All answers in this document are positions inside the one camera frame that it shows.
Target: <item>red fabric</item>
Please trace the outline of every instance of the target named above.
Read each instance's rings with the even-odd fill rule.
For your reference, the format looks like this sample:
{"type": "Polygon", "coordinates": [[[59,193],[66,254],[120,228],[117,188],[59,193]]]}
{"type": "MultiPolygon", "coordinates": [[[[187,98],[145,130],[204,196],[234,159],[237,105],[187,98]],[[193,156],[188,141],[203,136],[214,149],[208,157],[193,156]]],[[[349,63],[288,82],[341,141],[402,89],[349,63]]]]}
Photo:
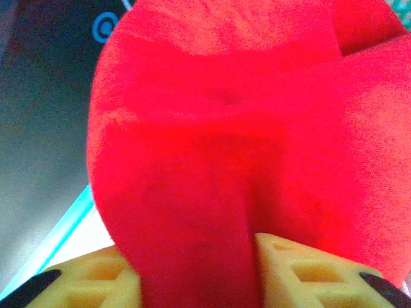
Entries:
{"type": "Polygon", "coordinates": [[[97,66],[87,163],[144,306],[259,307],[255,232],[400,285],[410,59],[383,0],[139,0],[97,66]]]}

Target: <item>teal stripe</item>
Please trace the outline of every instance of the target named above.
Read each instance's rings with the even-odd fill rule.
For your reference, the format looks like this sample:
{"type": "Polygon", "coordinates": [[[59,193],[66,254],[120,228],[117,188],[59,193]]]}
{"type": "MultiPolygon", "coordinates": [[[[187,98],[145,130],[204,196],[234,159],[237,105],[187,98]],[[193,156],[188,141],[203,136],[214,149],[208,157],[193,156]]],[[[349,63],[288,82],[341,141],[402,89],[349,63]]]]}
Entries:
{"type": "Polygon", "coordinates": [[[0,293],[0,300],[32,276],[41,273],[47,268],[50,260],[56,255],[57,251],[63,246],[93,206],[94,201],[92,199],[90,185],[88,185],[35,250],[30,259],[17,272],[3,292],[0,293]]]}

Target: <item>white surface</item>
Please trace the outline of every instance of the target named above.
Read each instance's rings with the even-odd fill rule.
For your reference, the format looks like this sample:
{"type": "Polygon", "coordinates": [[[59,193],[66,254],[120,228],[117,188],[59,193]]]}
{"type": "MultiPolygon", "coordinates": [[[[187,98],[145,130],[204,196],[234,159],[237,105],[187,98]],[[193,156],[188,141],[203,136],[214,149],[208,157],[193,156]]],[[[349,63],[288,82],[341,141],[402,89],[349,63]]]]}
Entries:
{"type": "Polygon", "coordinates": [[[114,242],[107,232],[96,207],[93,207],[50,260],[48,267],[112,245],[114,245],[114,242]]]}

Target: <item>gray surface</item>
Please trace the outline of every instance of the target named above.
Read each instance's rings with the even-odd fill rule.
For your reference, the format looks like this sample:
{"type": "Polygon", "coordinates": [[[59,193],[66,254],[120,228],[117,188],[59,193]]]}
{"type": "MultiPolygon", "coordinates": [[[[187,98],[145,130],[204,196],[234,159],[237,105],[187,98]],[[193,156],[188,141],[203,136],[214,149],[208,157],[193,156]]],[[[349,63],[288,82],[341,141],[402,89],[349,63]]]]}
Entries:
{"type": "Polygon", "coordinates": [[[0,66],[0,290],[87,185],[89,86],[6,52],[0,66]]]}

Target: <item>red felt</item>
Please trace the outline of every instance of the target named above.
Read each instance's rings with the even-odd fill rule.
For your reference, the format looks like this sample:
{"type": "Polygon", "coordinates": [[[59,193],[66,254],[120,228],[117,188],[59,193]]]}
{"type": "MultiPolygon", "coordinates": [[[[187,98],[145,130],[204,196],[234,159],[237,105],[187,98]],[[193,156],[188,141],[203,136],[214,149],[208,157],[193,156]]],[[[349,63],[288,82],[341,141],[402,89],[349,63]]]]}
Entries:
{"type": "Polygon", "coordinates": [[[96,69],[87,164],[144,306],[260,307],[255,232],[400,285],[410,59],[383,0],[139,0],[96,69]]]}

